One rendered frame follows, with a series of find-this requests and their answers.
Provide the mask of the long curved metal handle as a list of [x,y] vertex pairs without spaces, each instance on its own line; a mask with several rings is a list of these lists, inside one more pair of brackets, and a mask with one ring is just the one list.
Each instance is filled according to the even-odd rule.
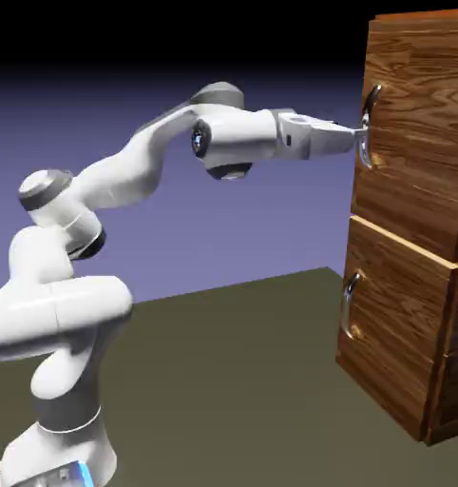
[[380,84],[374,85],[368,93],[361,113],[360,127],[367,127],[369,129],[369,137],[365,140],[358,140],[358,152],[361,163],[367,167],[372,168],[372,156],[370,153],[370,126],[372,118],[372,109],[376,103],[376,100],[382,90]]

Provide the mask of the wooden cabinet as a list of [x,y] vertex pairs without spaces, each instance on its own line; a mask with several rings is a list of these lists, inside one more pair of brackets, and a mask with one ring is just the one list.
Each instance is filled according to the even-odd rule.
[[336,361],[414,439],[458,436],[458,9],[376,16]]

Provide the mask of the small wooden cabinet door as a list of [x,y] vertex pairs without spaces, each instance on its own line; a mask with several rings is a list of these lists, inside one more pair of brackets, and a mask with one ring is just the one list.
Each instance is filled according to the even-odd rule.
[[424,440],[439,359],[458,287],[458,264],[353,215],[343,289],[356,271],[351,325],[337,363],[414,439]]

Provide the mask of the large wooden cabinet door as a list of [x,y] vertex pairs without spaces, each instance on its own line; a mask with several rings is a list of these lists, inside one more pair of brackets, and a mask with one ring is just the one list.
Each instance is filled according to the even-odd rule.
[[458,10],[372,20],[363,91],[378,84],[352,211],[458,263]]

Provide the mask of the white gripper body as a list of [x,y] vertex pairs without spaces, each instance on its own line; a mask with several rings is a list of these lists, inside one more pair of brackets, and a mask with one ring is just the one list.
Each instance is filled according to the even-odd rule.
[[353,148],[355,139],[354,128],[311,118],[309,157],[347,153]]

